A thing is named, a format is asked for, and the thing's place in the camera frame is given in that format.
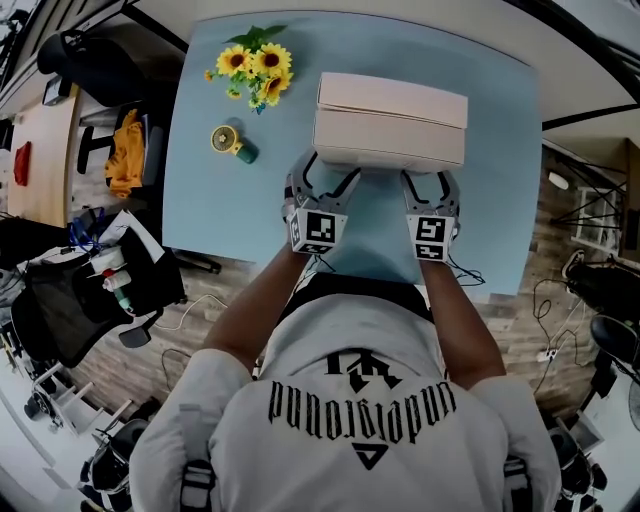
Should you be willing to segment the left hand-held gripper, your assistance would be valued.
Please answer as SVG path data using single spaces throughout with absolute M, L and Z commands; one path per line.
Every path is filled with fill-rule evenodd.
M 361 169 L 351 171 L 333 192 L 313 196 L 307 175 L 317 159 L 308 149 L 290 169 L 284 188 L 283 216 L 291 248 L 296 253 L 326 254 L 340 241 L 347 223 L 347 204 L 361 178 Z

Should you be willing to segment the beige box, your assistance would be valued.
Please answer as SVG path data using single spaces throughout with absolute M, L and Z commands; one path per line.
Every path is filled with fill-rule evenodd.
M 467 128 L 468 99 L 425 85 L 345 73 L 323 72 L 317 96 L 320 109 L 375 113 Z
M 465 131 L 413 119 L 318 110 L 313 146 L 327 164 L 418 173 L 464 165 Z

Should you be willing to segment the person's left forearm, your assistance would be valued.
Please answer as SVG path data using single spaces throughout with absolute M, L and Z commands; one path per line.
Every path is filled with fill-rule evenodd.
M 285 244 L 215 321 L 204 347 L 230 354 L 252 373 L 308 261 Z

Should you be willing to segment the yellow green handheld fan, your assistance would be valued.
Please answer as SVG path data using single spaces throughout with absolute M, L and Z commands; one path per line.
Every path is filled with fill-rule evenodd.
M 258 152 L 246 144 L 230 125 L 218 126 L 211 134 L 210 143 L 216 152 L 231 154 L 246 164 L 254 163 L 258 156 Z

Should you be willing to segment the person's black trousers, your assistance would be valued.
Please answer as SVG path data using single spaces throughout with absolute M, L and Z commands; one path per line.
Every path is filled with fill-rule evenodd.
M 315 273 L 310 277 L 303 288 L 292 293 L 277 323 L 307 303 L 338 294 L 382 299 L 434 323 L 433 314 L 415 285 L 335 273 Z

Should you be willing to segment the potted yellow sunflower bouquet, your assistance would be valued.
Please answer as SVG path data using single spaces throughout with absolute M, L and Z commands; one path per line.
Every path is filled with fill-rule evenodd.
M 246 99 L 256 115 L 276 107 L 294 78 L 291 52 L 273 41 L 286 29 L 286 25 L 252 26 L 246 33 L 231 37 L 224 42 L 215 66 L 204 71 L 204 79 L 226 80 L 227 97 Z

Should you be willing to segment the black tripod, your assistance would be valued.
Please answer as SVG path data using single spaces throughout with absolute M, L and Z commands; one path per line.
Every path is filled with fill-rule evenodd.
M 574 185 L 576 189 L 579 187 L 590 187 L 593 189 L 604 188 L 607 190 L 616 190 L 623 197 L 622 222 L 620 230 L 624 222 L 624 208 L 627 197 L 627 173 L 620 169 L 610 166 L 593 165 L 571 157 L 557 149 L 544 146 L 547 162 L 551 164 L 548 168 L 549 172 L 567 171 L 567 178 L 570 185 Z M 569 210 L 550 220 L 553 226 L 575 227 L 577 224 L 576 206 L 573 210 Z

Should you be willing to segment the white rack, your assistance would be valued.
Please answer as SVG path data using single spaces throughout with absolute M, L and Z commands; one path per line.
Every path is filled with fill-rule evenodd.
M 617 253 L 624 197 L 616 190 L 578 188 L 577 224 L 572 240 L 592 249 Z

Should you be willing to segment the beige office partition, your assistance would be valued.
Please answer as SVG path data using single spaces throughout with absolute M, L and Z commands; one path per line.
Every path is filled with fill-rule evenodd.
M 538 73 L 546 130 L 601 121 L 623 137 L 640 130 L 640 77 L 555 0 L 133 0 L 174 34 L 198 21 L 276 11 L 366 14 L 439 29 L 483 44 Z

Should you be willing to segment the white paper sheet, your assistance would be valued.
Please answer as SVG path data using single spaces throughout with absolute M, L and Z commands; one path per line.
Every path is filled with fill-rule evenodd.
M 140 240 L 153 263 L 157 263 L 164 255 L 164 249 L 146 227 L 129 211 L 121 210 L 115 219 L 100 235 L 98 242 L 102 246 L 113 246 L 120 242 L 129 231 Z

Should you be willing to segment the orange cloth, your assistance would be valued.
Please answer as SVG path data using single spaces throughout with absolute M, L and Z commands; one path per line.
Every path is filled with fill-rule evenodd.
M 130 110 L 119 129 L 114 132 L 114 153 L 105 164 L 105 177 L 110 192 L 120 199 L 127 198 L 133 188 L 142 186 L 144 166 L 143 124 L 137 110 Z

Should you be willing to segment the white bottle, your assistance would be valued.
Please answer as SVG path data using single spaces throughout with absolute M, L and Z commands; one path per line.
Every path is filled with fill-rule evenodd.
M 115 293 L 132 281 L 131 276 L 126 270 L 119 270 L 117 272 L 105 271 L 104 277 L 103 288 L 112 293 Z

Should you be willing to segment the white red toy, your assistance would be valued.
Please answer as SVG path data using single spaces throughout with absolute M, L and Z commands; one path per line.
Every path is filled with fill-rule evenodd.
M 104 248 L 90 259 L 95 274 L 103 274 L 107 270 L 117 270 L 125 265 L 121 247 L 116 245 Z

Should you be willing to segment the black mesh office chair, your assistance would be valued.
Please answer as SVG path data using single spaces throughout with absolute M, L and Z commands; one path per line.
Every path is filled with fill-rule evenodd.
M 132 279 L 124 286 L 132 313 L 103 288 L 104 275 L 94 273 L 90 258 L 97 254 L 95 250 L 28 267 L 25 287 L 11 306 L 11 322 L 18 342 L 32 359 L 74 368 L 118 327 L 124 329 L 119 339 L 125 347 L 140 348 L 151 341 L 150 329 L 164 309 L 186 298 L 172 252 L 164 249 L 161 259 L 153 263 L 131 231 L 118 246 L 125 259 L 124 270 Z

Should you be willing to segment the red cloth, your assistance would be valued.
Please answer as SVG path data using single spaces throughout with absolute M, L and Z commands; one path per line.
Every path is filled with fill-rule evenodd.
M 14 182 L 18 186 L 26 187 L 28 185 L 31 149 L 32 143 L 27 141 L 16 151 L 13 174 Z

